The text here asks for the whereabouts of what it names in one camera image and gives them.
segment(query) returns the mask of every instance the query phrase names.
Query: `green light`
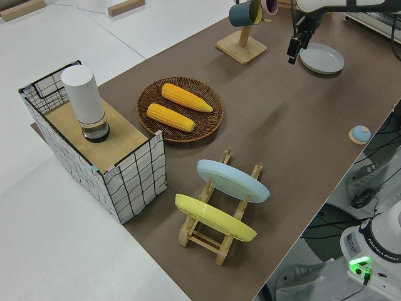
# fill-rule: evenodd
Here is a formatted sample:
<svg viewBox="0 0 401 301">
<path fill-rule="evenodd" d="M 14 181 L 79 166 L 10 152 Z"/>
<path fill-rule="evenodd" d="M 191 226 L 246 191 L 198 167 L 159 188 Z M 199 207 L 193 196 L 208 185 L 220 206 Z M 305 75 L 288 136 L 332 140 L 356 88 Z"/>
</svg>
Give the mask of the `green light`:
<svg viewBox="0 0 401 301">
<path fill-rule="evenodd" d="M 370 260 L 370 257 L 364 256 L 364 257 L 361 257 L 361 258 L 350 260 L 350 265 L 357 265 L 357 264 L 359 264 L 361 262 L 366 262 L 366 261 L 369 261 L 369 260 Z"/>
<path fill-rule="evenodd" d="M 370 261 L 370 257 L 368 257 L 368 256 L 363 256 L 360 258 L 350 260 L 350 262 L 349 262 L 350 270 L 353 273 L 357 273 L 357 269 L 362 268 L 362 266 L 366 265 L 368 261 Z M 366 267 L 366 273 L 370 273 L 369 267 Z"/>
</svg>

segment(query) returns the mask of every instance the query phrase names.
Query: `blue round object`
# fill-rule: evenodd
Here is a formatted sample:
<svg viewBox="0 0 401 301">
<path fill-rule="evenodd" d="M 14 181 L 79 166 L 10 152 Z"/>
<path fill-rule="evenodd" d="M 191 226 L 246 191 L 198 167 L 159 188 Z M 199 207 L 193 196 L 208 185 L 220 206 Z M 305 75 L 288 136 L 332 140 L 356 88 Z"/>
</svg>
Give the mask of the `blue round object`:
<svg viewBox="0 0 401 301">
<path fill-rule="evenodd" d="M 212 179 L 213 187 L 234 198 L 245 200 L 249 195 L 250 203 L 262 203 L 270 196 L 266 186 L 257 179 L 230 165 L 212 160 L 200 160 L 197 170 L 203 180 L 207 182 Z"/>
<path fill-rule="evenodd" d="M 357 125 L 354 127 L 351 131 L 351 134 L 360 142 L 368 142 L 371 137 L 370 130 L 363 125 Z"/>
</svg>

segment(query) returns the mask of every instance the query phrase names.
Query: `yellow plate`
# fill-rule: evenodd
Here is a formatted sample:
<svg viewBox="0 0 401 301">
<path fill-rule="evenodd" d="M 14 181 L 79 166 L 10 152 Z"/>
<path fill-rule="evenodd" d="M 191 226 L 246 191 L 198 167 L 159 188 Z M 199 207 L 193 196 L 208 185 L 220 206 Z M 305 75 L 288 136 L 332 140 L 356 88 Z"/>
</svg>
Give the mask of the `yellow plate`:
<svg viewBox="0 0 401 301">
<path fill-rule="evenodd" d="M 183 194 L 175 195 L 175 205 L 185 214 L 237 240 L 251 241 L 256 232 L 233 216 Z"/>
</svg>

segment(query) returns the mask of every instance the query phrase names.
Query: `white cylinder speaker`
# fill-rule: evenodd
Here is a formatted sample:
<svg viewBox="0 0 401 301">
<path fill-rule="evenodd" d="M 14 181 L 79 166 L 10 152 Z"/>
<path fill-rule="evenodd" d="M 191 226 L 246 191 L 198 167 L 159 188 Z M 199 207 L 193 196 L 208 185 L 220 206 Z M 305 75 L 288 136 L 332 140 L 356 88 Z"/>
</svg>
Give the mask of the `white cylinder speaker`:
<svg viewBox="0 0 401 301">
<path fill-rule="evenodd" d="M 68 67 L 61 74 L 61 81 L 83 136 L 90 142 L 104 141 L 110 128 L 92 70 L 84 65 Z"/>
</svg>

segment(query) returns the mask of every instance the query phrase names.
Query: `mug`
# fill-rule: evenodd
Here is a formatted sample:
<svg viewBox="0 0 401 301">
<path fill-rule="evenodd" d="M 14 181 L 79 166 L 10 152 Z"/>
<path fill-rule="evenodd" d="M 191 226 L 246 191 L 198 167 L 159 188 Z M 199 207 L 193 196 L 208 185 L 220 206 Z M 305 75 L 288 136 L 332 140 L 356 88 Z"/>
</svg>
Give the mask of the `mug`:
<svg viewBox="0 0 401 301">
<path fill-rule="evenodd" d="M 261 0 L 264 13 L 274 15 L 278 10 L 278 0 Z"/>
<path fill-rule="evenodd" d="M 230 23 L 235 27 L 257 25 L 262 21 L 262 5 L 259 0 L 236 4 L 229 12 Z"/>
</svg>

